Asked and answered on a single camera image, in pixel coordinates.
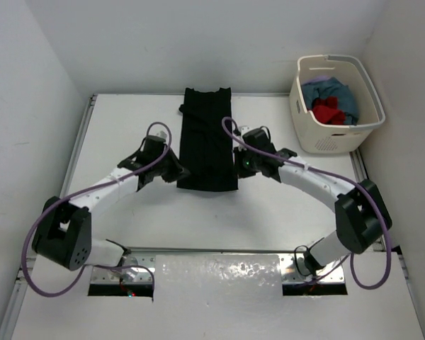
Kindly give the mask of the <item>black t shirt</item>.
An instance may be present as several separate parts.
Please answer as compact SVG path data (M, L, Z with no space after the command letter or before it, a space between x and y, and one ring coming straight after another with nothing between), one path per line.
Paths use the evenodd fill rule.
M190 171L177 187L192 191L231 192L238 189L232 139L222 119L232 116L232 90L200 92L187 88L179 107L183 120L179 160Z

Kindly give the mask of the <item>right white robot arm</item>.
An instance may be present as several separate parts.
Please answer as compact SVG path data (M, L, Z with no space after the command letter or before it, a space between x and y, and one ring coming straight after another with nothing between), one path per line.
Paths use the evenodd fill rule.
M262 174L308 194L333 212L335 230L303 254L311 276L339 257L362 254L380 237L390 241L392 220L372 181L356 183L310 166L296 152L276 149L264 127L240 127L229 136L238 144L234 165L240 178Z

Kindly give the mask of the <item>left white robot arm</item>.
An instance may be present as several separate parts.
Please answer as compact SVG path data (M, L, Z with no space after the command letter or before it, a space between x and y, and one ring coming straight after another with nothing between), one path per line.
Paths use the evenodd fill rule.
M148 135L136 152L92 188L76 196L49 199L37 223L31 248L70 271L82 266L118 267L128 248L109 239L95 239L94 221L156 177L173 183L189 174L163 137Z

